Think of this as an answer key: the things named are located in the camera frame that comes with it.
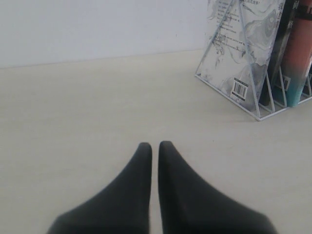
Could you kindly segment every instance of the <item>white wire book rack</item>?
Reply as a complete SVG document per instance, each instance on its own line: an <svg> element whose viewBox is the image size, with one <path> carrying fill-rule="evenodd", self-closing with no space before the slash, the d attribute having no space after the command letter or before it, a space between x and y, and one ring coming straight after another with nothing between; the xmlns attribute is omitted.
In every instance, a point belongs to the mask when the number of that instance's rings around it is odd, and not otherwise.
<svg viewBox="0 0 312 234"><path fill-rule="evenodd" d="M268 86L268 91L269 91L269 96L270 96L270 105L269 106L263 106L259 103L258 101L258 97L257 97L257 93L256 93L256 84L254 81L254 75L253 75L253 68L252 68L252 62L251 62L251 53L250 53L250 48L248 46L247 43L247 38L246 38L246 31L245 31L245 23L244 23L244 18L243 18L243 14L242 14L242 3L244 1L242 0L231 0L229 3L226 4L227 8L224 10L224 15L222 17L219 18L218 21L218 26L215 30L215 32L213 33L207 49L205 50L203 57L196 69L195 72L195 77L197 77L198 79L200 79L201 81L203 81L204 83L206 83L207 85L209 85L211 88L213 88L214 90L216 90L218 93L220 93L222 96L224 96L226 99L228 99L230 102L232 102L233 104L235 104L236 106L238 106L239 108L241 108L242 110L244 110L245 112L247 112L248 114L250 114L251 116L253 116L256 120L258 121L262 121L265 120L269 117L272 117L274 115L277 115L281 112L284 112L286 110L289 109L289 107L287 107L287 99L286 99L286 90L284 85L281 85L281 90L282 90L282 100L275 100L273 98L272 95L272 89L271 89L271 84L270 84L270 80L269 80L269 76L268 76L268 72L266 71L266 75L265 75L265 79L266 79L266 85ZM245 52L247 54L247 58L248 58L248 65L249 65L249 77L250 77L250 84L251 84L251 88L252 88L252 97L253 100L252 102L254 102L254 106L255 109L254 110L248 110L246 107L244 107L243 105L241 105L239 102L235 101L235 99L231 98L228 94L226 94L225 92L223 92L222 90L220 90L218 87L216 87L215 85L211 84L206 78L204 78L202 76L202 65L203 62L205 61L205 58L209 52L209 50L211 49L212 45L214 44L214 40L219 37L219 31L223 26L223 23L225 23L228 18L229 18L229 12L230 10L236 6L237 9L237 14L239 15L239 21L241 24L241 30L244 34L244 36L242 37L242 41L244 44L244 49ZM301 101L299 104L304 103L308 100L312 99L312 88L311 88L311 80L312 74L309 74L307 77L307 82L306 82L306 90L308 90L308 92L303 93L301 96ZM285 77L282 74L282 70L281 68L279 69L279 79L280 79L280 84L284 84L285 81Z"/></svg>

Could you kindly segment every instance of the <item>white wall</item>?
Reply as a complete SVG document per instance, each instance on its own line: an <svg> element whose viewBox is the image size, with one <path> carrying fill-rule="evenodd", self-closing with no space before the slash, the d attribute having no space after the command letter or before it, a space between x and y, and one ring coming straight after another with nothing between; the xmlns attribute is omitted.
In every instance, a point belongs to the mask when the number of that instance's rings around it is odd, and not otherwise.
<svg viewBox="0 0 312 234"><path fill-rule="evenodd" d="M207 0L1 0L0 67L202 48Z"/></svg>

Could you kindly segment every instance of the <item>book stand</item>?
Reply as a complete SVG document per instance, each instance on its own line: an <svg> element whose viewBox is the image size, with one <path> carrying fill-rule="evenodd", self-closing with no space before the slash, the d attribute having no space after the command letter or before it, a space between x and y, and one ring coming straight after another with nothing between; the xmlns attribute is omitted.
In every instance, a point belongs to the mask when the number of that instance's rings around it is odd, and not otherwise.
<svg viewBox="0 0 312 234"><path fill-rule="evenodd" d="M206 81L201 76L202 63L204 62L204 60L205 60L205 58L206 58L206 56L207 56L207 54L208 54L212 44L213 44L213 41L215 40L215 38L216 38L216 36L217 36L217 34L218 34L218 32L219 32L223 22L227 19L227 13L232 9L235 1L239 1L239 4L238 4L238 6L239 6L239 17L240 17L240 23L241 23L241 26L242 26L242 31L244 33L243 42L245 44L245 50L246 50L246 54L248 56L248 62L249 62L249 68L250 68L250 77L251 77L253 98L254 98L254 104L255 104L255 107L256 107L256 110L253 111L253 112L247 110L245 107L243 107L240 104L238 104L236 101L234 101L228 95L226 95L223 92L221 92L219 89L214 87L212 84L210 84L208 81ZM248 114L253 116L256 120L262 121L262 120L265 120L265 119L267 119L269 117L275 116L275 115L277 115L277 114L279 114L279 113L281 113L283 111L288 110L289 107L287 107L286 91L285 91L284 85L281 85L282 95L283 95L282 103L280 101L274 100L274 98L272 96L272 90L271 90L271 84L270 84L268 72L266 72L265 79L267 81L266 83L267 83L268 90L269 90L269 96L270 96L270 101L271 101L270 106L271 107L263 106L263 105L261 105L258 102L258 99L257 99L257 96L256 96L255 84L254 84L254 76L253 76L253 73L252 73L252 65L251 65L251 62L250 62L250 56L251 55L250 55L248 44L247 44L247 38L246 38L246 32L245 32L245 24L244 24L244 19L243 19L243 14L242 14L241 0L231 0L228 8L225 11L225 14L223 15L223 17L222 17L222 19L220 21L220 24L218 25L216 31L214 32L212 38L210 39L210 41L208 43L207 49L205 50L204 55L203 55L199 65L198 65L198 67L196 69L195 77L197 77L202 82L204 82L207 85L209 85L210 87L212 87L214 90L216 90L218 93L220 93L226 99L228 99L230 102L232 102L233 104L235 104L236 106L238 106L239 108L241 108L242 110L244 110L245 112L247 112ZM306 84L307 87L308 87L309 94L306 95L306 94L303 93L301 95L301 101L299 102L299 104L302 104L302 103L312 99L312 88L311 88L311 83L310 83L311 76L312 76L312 74L308 75L308 77L307 77L307 84ZM280 78L281 84L284 84L284 79L283 79L283 74L282 74L281 68L279 69L279 78Z"/></svg>

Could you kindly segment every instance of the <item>metal rack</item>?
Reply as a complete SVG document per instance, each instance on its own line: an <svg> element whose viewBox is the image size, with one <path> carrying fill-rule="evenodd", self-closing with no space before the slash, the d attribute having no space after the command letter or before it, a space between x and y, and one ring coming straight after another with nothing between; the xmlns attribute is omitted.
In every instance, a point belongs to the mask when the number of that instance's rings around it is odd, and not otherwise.
<svg viewBox="0 0 312 234"><path fill-rule="evenodd" d="M238 106L239 108L241 108L242 110L244 110L245 112L247 112L248 114L250 114L251 116L253 116L256 120L258 121L262 121L262 120L265 120L269 117L272 117L272 116L275 116L281 112L284 112L286 110L289 109L289 107L287 107L287 100L286 100L286 91L285 91L285 87L283 85L281 85L281 88L282 88L282 96L283 96L283 101L282 103L277 101L277 100L274 100L273 96L272 96L272 90L271 90L271 84L270 84L270 80L269 80L269 76L268 76L268 72L266 72L266 83L267 83L267 86L268 86L268 90L269 90L269 96L270 96L270 106L271 107L266 107L266 106L263 106L261 105L259 102L258 102L258 99L257 99L257 96L256 96L256 90L255 90L255 84L254 84L254 76L253 76L253 73L252 73L252 67L251 67L251 62L250 62L250 59L248 59L249 61L249 67L250 67L250 76L251 76L251 84L252 84L252 89L253 89L253 98L254 98L254 103L255 103L255 107L256 107L256 111L254 112L251 112L249 110L247 110L245 107L239 105L236 101L234 101L233 99L231 99L229 96L227 96L226 94L224 94L223 92L221 92L219 89L217 89L216 87L214 87L213 85L211 85L208 81L206 81L202 76L201 76L201 66L202 66L202 63L203 61L205 60L205 57L207 56L212 44L213 44L213 41L215 39L215 37L217 36L218 34L218 31L219 29L221 28L223 22L225 21L226 19L226 15L227 13L229 12L229 10L231 9L231 7L233 7L234 5L234 2L235 1L240 1L240 0L231 0L224 16L222 17L221 21L220 21L220 24L218 25L216 31L214 32L211 40L209 41L209 44L207 46L207 49L205 50L204 52L204 55L196 69L196 72L195 72L195 77L197 77L198 79L200 79L202 82L204 82L205 84L209 85L211 88L213 88L214 90L216 90L218 93L220 93L222 96L224 96L226 99L228 99L230 102L232 102L233 104L235 104L236 106ZM244 32L244 38L243 38L243 42L245 43L245 50L246 50L246 54L249 56L250 58L250 52L249 52L249 48L248 48L248 44L247 44L247 39L246 39L246 34L245 34L245 30L244 30L244 20L243 20L243 15L242 15L242 8L241 8L241 3L238 4L239 5L239 17L240 17L240 22L241 22L241 26L242 26L242 30ZM309 74L308 77L307 77L307 87L308 87L308 91L309 91L309 94L302 94L301 95L301 101L299 102L299 104L302 104L308 100L311 100L312 99L312 88L311 88L311 83L310 83L310 79L311 79L311 76L312 74ZM281 68L279 69L279 78L280 78L280 82L281 84L283 84L283 74L282 74L282 70Z"/></svg>

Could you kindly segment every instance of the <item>wall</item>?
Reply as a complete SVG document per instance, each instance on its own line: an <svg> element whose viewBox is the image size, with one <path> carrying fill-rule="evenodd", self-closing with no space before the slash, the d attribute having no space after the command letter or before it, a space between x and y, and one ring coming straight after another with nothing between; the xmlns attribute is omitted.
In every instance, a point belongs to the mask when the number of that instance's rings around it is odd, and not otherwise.
<svg viewBox="0 0 312 234"><path fill-rule="evenodd" d="M0 67L193 50L207 0L2 0Z"/></svg>

